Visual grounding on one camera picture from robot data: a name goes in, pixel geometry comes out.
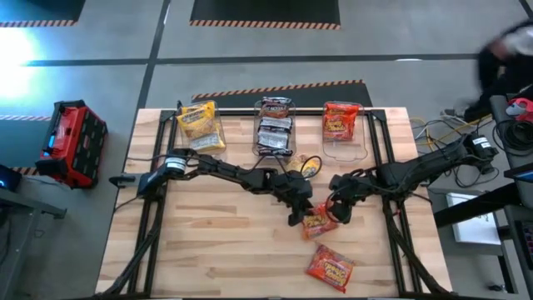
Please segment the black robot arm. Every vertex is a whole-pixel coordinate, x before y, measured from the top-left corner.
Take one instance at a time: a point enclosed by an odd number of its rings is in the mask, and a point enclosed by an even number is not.
[[[432,183],[442,173],[464,164],[475,166],[481,173],[487,174],[494,171],[491,162],[497,153],[485,137],[471,133],[438,151],[407,162],[389,162],[372,169],[335,175],[330,181],[333,193],[328,200],[333,204],[329,211],[342,223],[348,223],[351,208],[368,196],[404,199],[421,182],[429,180]]]
[[[189,161],[198,161],[191,165]],[[194,168],[185,173],[186,167]],[[300,172],[278,173],[274,168],[256,167],[250,170],[225,163],[211,155],[198,154],[192,149],[173,149],[165,162],[154,172],[145,173],[139,181],[137,196],[144,198],[156,193],[168,180],[191,180],[199,175],[211,175],[239,184],[253,194],[271,194],[291,209],[288,223],[295,226],[303,220],[312,204],[312,188]]]

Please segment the gray floor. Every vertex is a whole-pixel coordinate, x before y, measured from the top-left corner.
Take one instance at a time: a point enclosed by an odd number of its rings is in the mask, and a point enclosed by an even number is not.
[[[163,3],[87,0],[76,27],[0,28],[4,71],[0,73],[0,114],[49,115],[54,102],[82,98],[107,121],[110,130],[102,182],[94,190],[72,192],[24,183],[25,193],[68,208],[68,213],[63,221],[45,220],[40,225],[46,233],[36,240],[27,260],[17,294],[20,298],[74,298],[94,291],[117,193],[105,179],[121,172],[141,91],[148,92],[147,108],[173,108],[176,100],[188,103],[195,93],[363,79],[374,106],[407,107],[412,117],[425,120],[437,118],[455,100],[478,93],[471,60],[157,65],[149,91],[148,85],[142,89],[145,65],[79,66],[79,60],[148,59]],[[506,26],[526,18],[518,0],[341,0],[340,32],[189,27],[192,3],[171,0],[159,58],[472,54]],[[72,66],[7,65],[28,59],[51,65],[67,60],[64,63]],[[147,78],[152,75],[150,68],[147,74]],[[490,130],[487,126],[482,132]],[[439,136],[447,130],[436,126],[431,132]],[[494,165],[508,168],[503,155]],[[468,167],[461,169],[465,181],[472,174],[474,170]],[[499,176],[476,188],[491,190],[504,183]],[[452,178],[443,177],[435,187],[456,185]],[[453,247],[452,241],[442,242]],[[528,298],[516,263],[513,270],[520,296],[486,290],[487,283],[502,282],[495,257],[454,252],[446,254],[446,263],[454,290],[462,295]]]

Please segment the clear plastic bin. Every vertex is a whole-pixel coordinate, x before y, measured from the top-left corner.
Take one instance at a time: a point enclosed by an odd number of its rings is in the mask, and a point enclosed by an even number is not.
[[[203,101],[203,102],[196,102],[191,106],[188,107],[181,107],[178,111],[178,116],[182,115],[183,109],[187,108],[196,108],[200,107],[202,105],[206,105],[208,103],[212,103],[214,106],[214,113],[215,116],[213,118],[213,124],[212,124],[212,130],[208,130],[210,127],[209,124],[206,124],[205,126],[200,126],[196,132],[188,132],[188,136],[185,133],[185,128],[183,126],[179,126],[181,129],[181,136],[182,136],[182,145],[183,147],[192,148],[196,150],[198,153],[202,154],[210,154],[210,155],[217,155],[222,154],[226,151],[226,138],[224,137],[224,127],[222,126],[222,120],[220,119],[220,113],[218,112],[218,106],[217,102],[209,100],[209,101]],[[202,145],[205,145],[207,143],[213,143],[217,139],[219,139],[220,142],[222,142],[223,147],[219,148],[202,148]]]
[[[257,132],[259,131],[259,124],[261,122],[262,117],[260,116],[261,112],[261,106],[262,102],[257,101],[254,105],[254,120],[253,120],[253,144],[252,144],[252,152],[257,156],[266,156],[266,157],[273,157],[272,155],[263,155],[259,153],[259,150],[257,148]],[[291,102],[289,105],[289,118],[292,119],[292,129],[291,134],[289,135],[289,150],[292,150],[292,155],[296,154],[296,105],[294,102]],[[278,158],[286,158],[289,159],[291,156],[278,156]]]
[[[335,138],[324,137],[324,119],[326,116],[326,105],[350,104],[359,106],[359,110],[354,121],[354,130],[351,141],[336,140]],[[354,162],[366,158],[368,151],[365,146],[365,111],[364,107],[355,102],[326,102],[322,112],[322,151],[329,158],[334,158],[339,162]]]

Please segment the wooden tabletop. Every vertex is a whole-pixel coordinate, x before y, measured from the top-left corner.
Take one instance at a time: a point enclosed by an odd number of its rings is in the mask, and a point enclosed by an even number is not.
[[[417,157],[406,109],[398,107],[385,110],[396,160],[405,161]],[[129,157],[152,156],[160,111],[139,111]],[[223,117],[222,123],[227,141],[227,150],[222,159],[250,168],[257,161],[257,157],[252,154],[252,117]],[[375,166],[370,138],[366,141],[369,154],[365,159],[357,163],[339,163],[326,159],[322,154],[320,117],[297,117],[296,130],[298,153],[318,154],[324,158],[321,172],[311,180],[313,203],[325,201],[331,192],[327,187],[334,174]],[[386,162],[382,142],[381,148]],[[265,162],[260,166],[274,165]],[[128,160],[124,171],[145,173],[149,168],[148,162]],[[117,205],[135,197],[135,192],[133,187],[121,190]],[[424,188],[419,188],[417,192],[427,195]],[[131,259],[141,210],[142,200],[138,200],[115,213],[97,292],[108,288]],[[406,210],[416,254],[439,284],[451,290],[430,204],[413,197],[406,202]],[[346,294],[305,274],[316,250],[316,243],[302,240],[301,225],[289,227],[286,224],[289,213],[290,210],[277,203],[272,196],[252,195],[235,183],[218,178],[204,176],[189,182],[170,182],[152,296],[397,296],[380,197],[373,196],[365,202],[359,202],[352,211],[349,224],[316,240],[355,260],[356,266],[346,287]],[[402,265],[409,287],[409,269],[404,258]],[[144,283],[145,267],[146,264],[142,265],[138,288],[142,288]]]

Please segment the orange and black striped tape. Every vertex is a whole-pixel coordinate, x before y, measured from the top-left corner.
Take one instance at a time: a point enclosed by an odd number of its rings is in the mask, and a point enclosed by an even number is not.
[[[335,81],[335,82],[324,82],[324,83],[319,82],[319,83],[295,84],[295,85],[284,86],[284,87],[260,87],[260,88],[250,88],[250,89],[245,89],[245,90],[236,90],[236,91],[228,91],[228,92],[208,92],[208,93],[200,93],[200,94],[192,95],[192,99],[231,96],[231,95],[239,95],[239,94],[246,94],[246,93],[285,91],[285,90],[300,89],[300,88],[329,87],[329,86],[335,86],[335,85],[354,84],[354,83],[363,83],[363,81],[362,80],[340,80],[340,81]]]
[[[10,167],[13,171],[22,175],[39,175],[36,167]]]
[[[27,28],[27,27],[66,27],[76,25],[73,20],[38,20],[38,21],[9,21],[0,22],[0,28]]]
[[[321,22],[269,22],[269,21],[219,21],[193,20],[191,26],[241,27],[241,28],[290,28],[290,29],[328,29],[340,30],[341,25]]]
[[[51,119],[52,117],[0,115],[0,120],[5,121],[50,121]]]

